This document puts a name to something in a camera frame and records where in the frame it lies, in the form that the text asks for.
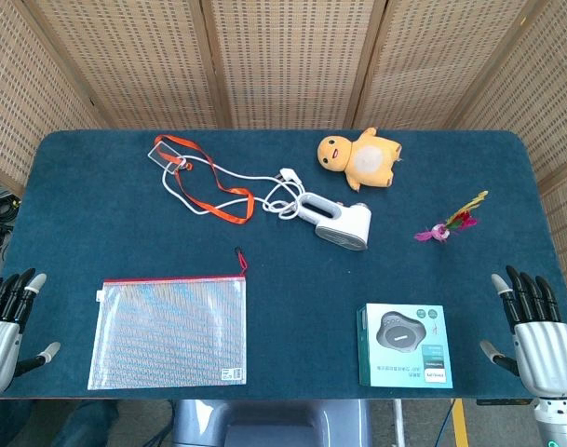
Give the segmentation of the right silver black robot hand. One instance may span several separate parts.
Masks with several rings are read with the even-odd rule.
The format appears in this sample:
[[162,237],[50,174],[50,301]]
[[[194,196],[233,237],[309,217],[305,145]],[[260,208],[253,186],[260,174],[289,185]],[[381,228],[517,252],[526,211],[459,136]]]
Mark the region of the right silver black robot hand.
[[567,399],[567,323],[557,297],[542,277],[506,267],[510,281],[491,275],[501,299],[515,356],[500,352],[490,341],[479,346],[489,361],[517,376],[540,399]]

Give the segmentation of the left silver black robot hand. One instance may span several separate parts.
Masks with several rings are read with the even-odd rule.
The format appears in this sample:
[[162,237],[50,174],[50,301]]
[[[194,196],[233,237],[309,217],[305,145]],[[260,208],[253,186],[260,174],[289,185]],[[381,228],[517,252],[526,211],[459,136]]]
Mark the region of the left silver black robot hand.
[[0,395],[14,378],[50,363],[61,349],[61,343],[53,342],[33,358],[19,359],[34,300],[46,281],[47,275],[33,268],[0,278]]

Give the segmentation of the clear mesh zipper pouch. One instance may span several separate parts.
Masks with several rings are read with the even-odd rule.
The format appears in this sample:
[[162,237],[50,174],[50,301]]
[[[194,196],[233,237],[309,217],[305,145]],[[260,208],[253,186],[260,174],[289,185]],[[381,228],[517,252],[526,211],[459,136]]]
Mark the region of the clear mesh zipper pouch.
[[235,253],[237,274],[105,280],[88,389],[246,384],[248,264]]

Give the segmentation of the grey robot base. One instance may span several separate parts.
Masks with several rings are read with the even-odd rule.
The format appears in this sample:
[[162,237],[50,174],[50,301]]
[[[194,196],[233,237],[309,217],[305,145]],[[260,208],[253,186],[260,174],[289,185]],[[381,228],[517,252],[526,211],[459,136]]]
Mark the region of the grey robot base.
[[372,447],[366,400],[179,400],[172,447]]

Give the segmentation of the teal speaker box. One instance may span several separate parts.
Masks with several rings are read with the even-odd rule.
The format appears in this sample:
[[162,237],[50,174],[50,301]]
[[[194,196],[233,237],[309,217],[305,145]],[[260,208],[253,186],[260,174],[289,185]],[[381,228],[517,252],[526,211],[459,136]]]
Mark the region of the teal speaker box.
[[361,385],[452,388],[441,305],[365,304],[357,311],[357,335]]

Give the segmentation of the white table leg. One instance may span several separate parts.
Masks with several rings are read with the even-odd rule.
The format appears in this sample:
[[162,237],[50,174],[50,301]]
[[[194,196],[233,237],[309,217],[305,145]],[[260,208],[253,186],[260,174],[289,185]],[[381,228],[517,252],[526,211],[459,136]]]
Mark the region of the white table leg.
[[393,413],[395,418],[395,444],[394,447],[406,447],[405,433],[404,433],[404,419],[402,411],[401,399],[393,400]]

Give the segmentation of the colourful feather shuttlecock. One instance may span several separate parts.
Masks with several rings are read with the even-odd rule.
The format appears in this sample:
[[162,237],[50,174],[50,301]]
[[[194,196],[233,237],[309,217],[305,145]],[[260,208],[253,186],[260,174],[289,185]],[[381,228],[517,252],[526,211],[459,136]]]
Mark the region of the colourful feather shuttlecock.
[[478,220],[472,216],[472,211],[480,206],[488,194],[489,192],[487,190],[481,191],[446,221],[434,225],[429,230],[415,234],[413,238],[420,242],[426,242],[430,239],[434,239],[438,242],[446,242],[452,232],[462,231],[476,226]]

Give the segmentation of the white handheld garment steamer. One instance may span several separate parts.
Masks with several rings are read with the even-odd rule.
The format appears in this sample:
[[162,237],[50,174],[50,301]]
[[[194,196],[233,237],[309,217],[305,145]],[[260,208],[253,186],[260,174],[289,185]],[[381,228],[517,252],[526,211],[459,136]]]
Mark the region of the white handheld garment steamer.
[[351,251],[368,247],[371,210],[364,203],[346,207],[323,196],[305,193],[298,198],[298,216],[315,227],[317,236]]

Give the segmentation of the clear badge holder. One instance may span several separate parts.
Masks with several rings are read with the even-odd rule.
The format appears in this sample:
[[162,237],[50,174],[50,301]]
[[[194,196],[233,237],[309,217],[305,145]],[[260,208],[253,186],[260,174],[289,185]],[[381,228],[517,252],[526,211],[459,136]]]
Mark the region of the clear badge holder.
[[156,163],[162,170],[170,175],[174,175],[187,164],[187,160],[184,156],[180,155],[177,151],[162,141],[157,142],[147,156],[151,161]]

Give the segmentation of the woven folding screen panel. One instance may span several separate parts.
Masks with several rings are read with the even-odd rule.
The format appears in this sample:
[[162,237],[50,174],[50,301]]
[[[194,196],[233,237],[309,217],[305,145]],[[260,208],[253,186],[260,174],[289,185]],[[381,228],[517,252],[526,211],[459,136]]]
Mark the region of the woven folding screen panel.
[[210,0],[21,0],[116,129],[229,128]]
[[19,0],[0,0],[0,183],[21,194],[39,143],[105,125]]
[[567,283],[567,0],[530,5],[453,124],[524,142]]
[[440,129],[529,0],[386,0],[354,127]]
[[353,124],[387,0],[201,0],[225,122]]

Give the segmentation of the yellow plush toy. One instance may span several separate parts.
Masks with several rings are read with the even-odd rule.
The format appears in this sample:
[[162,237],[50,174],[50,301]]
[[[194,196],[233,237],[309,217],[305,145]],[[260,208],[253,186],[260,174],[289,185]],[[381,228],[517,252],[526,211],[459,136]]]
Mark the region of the yellow plush toy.
[[358,192],[362,185],[390,187],[401,150],[399,142],[379,137],[376,128],[367,128],[355,141],[338,135],[325,137],[317,147],[317,161],[326,170],[342,172],[349,187]]

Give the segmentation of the dark blue table cloth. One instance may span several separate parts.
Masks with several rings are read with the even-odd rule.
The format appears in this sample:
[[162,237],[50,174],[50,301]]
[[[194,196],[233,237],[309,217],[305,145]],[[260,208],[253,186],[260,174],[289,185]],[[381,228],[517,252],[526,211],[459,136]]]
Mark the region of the dark blue table cloth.
[[[57,131],[41,141],[6,253],[5,275],[47,275],[20,354],[57,341],[47,366],[18,378],[6,399],[84,399],[96,330],[96,292],[106,279],[225,276],[248,262],[248,381],[243,386],[106,391],[113,399],[390,398],[393,388],[358,382],[356,313],[366,303],[441,305],[447,319],[451,389],[401,389],[407,398],[516,398],[525,388],[479,347],[513,351],[492,273],[507,265],[545,278],[567,322],[567,287],[527,151],[507,131],[389,130],[402,146],[389,188],[352,191],[317,163],[321,130],[187,130],[218,165],[182,179],[193,195],[222,203],[237,174],[255,195],[294,169],[312,192],[372,213],[368,247],[349,251],[310,223],[257,210],[243,225],[197,216],[166,192],[148,158],[152,130]],[[443,223],[481,191],[476,226],[446,242],[417,233]]]

